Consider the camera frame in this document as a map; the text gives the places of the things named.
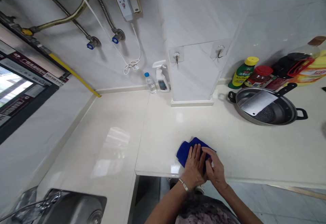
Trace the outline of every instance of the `spray bottle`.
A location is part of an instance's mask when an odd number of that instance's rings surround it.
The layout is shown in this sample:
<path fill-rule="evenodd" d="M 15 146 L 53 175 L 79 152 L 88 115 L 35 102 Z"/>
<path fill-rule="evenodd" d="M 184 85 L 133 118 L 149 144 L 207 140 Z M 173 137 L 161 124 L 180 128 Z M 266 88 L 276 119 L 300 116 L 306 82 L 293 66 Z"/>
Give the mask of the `spray bottle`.
<path fill-rule="evenodd" d="M 166 68 L 164 66 L 164 63 L 166 61 L 165 60 L 161 60 L 161 61 L 157 61 L 155 63 L 153 63 L 153 68 L 156 68 L 156 78 L 157 78 L 157 83 L 159 84 L 159 88 L 161 92 L 170 92 L 170 86 L 164 76 L 164 74 L 162 73 L 162 69 Z"/>

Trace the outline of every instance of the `red jar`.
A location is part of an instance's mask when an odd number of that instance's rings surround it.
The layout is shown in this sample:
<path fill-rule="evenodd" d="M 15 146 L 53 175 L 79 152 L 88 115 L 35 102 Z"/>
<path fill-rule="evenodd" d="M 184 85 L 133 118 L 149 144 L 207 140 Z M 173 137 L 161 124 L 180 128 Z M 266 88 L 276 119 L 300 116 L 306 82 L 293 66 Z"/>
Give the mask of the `red jar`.
<path fill-rule="evenodd" d="M 261 87 L 265 81 L 269 79 L 269 75 L 273 69 L 268 66 L 258 66 L 253 74 L 242 84 L 242 88 L 246 87 Z"/>

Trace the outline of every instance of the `knife handle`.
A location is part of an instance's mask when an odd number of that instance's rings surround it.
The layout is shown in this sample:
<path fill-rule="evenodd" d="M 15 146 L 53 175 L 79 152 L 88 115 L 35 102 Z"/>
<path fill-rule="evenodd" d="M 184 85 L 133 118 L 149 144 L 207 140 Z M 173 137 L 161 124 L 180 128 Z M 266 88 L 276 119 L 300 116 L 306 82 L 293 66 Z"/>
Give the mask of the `knife handle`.
<path fill-rule="evenodd" d="M 279 90 L 277 93 L 275 93 L 274 95 L 277 96 L 278 98 L 285 95 L 286 93 L 288 93 L 289 91 L 293 90 L 294 88 L 296 88 L 298 85 L 296 83 L 288 83 L 288 85 L 284 88 L 282 88 L 281 90 Z"/>

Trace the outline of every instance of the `kitchen counter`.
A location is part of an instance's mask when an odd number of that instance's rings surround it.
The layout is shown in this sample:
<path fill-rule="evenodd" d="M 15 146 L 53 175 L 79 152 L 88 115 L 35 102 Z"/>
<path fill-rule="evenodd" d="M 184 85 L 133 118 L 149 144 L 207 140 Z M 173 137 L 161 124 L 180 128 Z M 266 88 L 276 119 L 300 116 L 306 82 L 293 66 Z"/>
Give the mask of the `kitchen counter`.
<path fill-rule="evenodd" d="M 96 99 L 38 188 L 107 197 L 103 223 L 127 223 L 138 175 L 178 177 L 180 144 L 198 137 L 229 180 L 326 189 L 326 80 L 286 95 L 307 120 L 259 126 L 242 118 L 218 86 L 212 107 L 170 106 L 170 93 L 104 94 Z"/>

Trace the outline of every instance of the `stainless steel pot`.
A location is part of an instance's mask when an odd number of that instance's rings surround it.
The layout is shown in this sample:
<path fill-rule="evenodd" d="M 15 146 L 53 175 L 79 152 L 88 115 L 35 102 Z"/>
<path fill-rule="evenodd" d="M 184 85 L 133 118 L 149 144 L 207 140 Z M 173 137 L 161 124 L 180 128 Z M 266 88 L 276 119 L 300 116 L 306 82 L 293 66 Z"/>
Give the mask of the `stainless steel pot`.
<path fill-rule="evenodd" d="M 238 93 L 230 91 L 228 98 L 231 102 L 236 103 L 235 108 L 242 117 L 258 125 L 286 125 L 291 124 L 295 120 L 308 119 L 307 112 L 302 108 L 296 108 L 286 97 L 278 98 L 256 116 L 244 112 L 240 108 L 241 104 L 261 90 L 276 93 L 261 87 L 248 87 L 238 91 Z M 298 116 L 297 110 L 302 111 L 303 116 Z"/>

